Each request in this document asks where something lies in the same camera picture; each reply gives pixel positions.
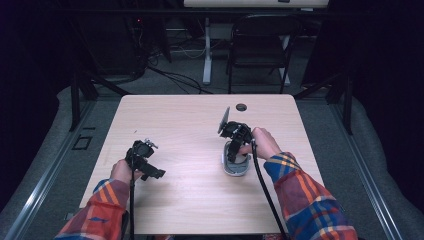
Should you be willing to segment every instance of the wooden table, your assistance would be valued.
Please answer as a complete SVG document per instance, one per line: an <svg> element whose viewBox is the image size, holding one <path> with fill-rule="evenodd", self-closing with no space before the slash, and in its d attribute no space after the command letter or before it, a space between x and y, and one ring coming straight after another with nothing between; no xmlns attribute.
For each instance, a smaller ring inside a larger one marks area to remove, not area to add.
<svg viewBox="0 0 424 240"><path fill-rule="evenodd" d="M237 111L239 103L246 104L247 110ZM217 131L228 106L229 121L266 128L322 183L290 95L128 95L117 109L80 206L85 206L97 183L109 177L113 164L125 157L135 140L149 138L159 146L149 163L166 173L160 179L136 182L136 234L279 232L253 162L242 177L223 171L221 154L229 139L219 137ZM280 212L271 179L262 168L263 160L259 162Z"/></svg>

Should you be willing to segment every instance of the hand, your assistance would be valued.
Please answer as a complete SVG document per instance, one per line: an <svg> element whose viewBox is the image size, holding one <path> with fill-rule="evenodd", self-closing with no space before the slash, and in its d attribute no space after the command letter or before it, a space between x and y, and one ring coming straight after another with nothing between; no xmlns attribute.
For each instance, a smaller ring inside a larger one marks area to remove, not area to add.
<svg viewBox="0 0 424 240"><path fill-rule="evenodd" d="M267 160L272 156L282 152L274 137L265 128L256 127L253 129L252 134L256 141L256 153L258 154L259 158ZM252 153L252 146L242 146L239 150L239 153Z"/></svg>
<svg viewBox="0 0 424 240"><path fill-rule="evenodd" d="M143 172L136 170L134 172L134 179L138 179L143 176ZM119 160L113 165L112 171L110 173L110 178L119 180L130 185L131 182L131 168L128 166L125 159Z"/></svg>

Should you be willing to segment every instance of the plaid sleeve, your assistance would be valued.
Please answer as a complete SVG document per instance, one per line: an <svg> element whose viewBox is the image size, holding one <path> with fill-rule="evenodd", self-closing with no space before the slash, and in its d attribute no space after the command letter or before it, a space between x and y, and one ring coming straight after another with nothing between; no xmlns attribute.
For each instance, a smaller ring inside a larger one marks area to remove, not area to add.
<svg viewBox="0 0 424 240"><path fill-rule="evenodd" d="M357 239L331 193L283 152L264 167L274 182L289 234L295 239Z"/></svg>
<svg viewBox="0 0 424 240"><path fill-rule="evenodd" d="M87 205L68 221L55 239L119 239L128 190L124 182L101 181Z"/></svg>

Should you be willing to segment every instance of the person's left hand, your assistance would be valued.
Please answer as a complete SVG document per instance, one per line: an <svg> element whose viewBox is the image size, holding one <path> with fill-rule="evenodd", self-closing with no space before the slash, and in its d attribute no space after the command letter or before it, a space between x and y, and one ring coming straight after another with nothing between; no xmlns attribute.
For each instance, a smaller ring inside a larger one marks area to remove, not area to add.
<svg viewBox="0 0 424 240"><path fill-rule="evenodd" d="M136 170L134 172L134 179L138 179L143 176L143 172ZM112 171L110 173L110 178L122 181L128 185L131 182L131 168L128 166L125 159L119 160L113 165Z"/></svg>

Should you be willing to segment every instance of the finger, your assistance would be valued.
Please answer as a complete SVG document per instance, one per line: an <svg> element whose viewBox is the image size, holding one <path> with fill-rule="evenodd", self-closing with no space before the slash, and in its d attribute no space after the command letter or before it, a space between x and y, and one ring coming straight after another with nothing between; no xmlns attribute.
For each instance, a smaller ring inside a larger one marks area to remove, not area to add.
<svg viewBox="0 0 424 240"><path fill-rule="evenodd" d="M137 178L140 178L141 176L143 176L144 175L144 173L142 172L142 171L138 171L138 170L136 170L135 172L134 172L134 178L135 179L137 179Z"/></svg>
<svg viewBox="0 0 424 240"><path fill-rule="evenodd" d="M249 145L244 145L242 147L240 147L239 152L240 154L247 154L247 153L252 153L252 147Z"/></svg>
<svg viewBox="0 0 424 240"><path fill-rule="evenodd" d="M127 161L125 161L125 159L120 159L116 164L124 164L127 163Z"/></svg>
<svg viewBox="0 0 424 240"><path fill-rule="evenodd" d="M257 132L257 131L260 131L261 130L261 128L260 127L255 127L254 129L253 129L253 131L252 131L252 134L253 135L255 135L255 133Z"/></svg>

